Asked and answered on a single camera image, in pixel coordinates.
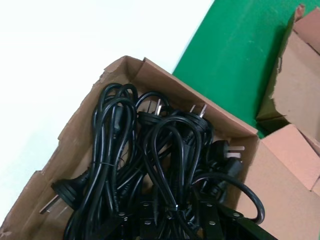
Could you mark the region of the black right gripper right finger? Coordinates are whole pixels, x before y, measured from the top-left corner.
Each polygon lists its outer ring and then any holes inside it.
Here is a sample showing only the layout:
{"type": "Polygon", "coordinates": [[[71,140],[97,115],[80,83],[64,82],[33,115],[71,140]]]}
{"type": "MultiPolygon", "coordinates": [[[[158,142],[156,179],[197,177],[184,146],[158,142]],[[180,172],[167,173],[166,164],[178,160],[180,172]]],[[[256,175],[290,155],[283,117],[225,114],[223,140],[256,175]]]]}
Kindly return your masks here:
{"type": "Polygon", "coordinates": [[[273,240],[275,237],[244,217],[240,212],[219,203],[199,200],[197,219],[204,240],[273,240]]]}

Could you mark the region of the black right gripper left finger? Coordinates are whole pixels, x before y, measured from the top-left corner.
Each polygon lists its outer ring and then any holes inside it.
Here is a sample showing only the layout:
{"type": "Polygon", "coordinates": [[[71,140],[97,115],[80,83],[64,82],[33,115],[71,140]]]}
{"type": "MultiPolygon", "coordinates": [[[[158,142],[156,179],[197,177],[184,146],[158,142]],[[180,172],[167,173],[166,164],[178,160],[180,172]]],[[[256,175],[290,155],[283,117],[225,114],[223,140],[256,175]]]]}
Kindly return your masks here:
{"type": "Polygon", "coordinates": [[[117,240],[157,240],[159,230],[155,220],[154,201],[138,199],[121,205],[124,217],[119,227],[117,240]]]}

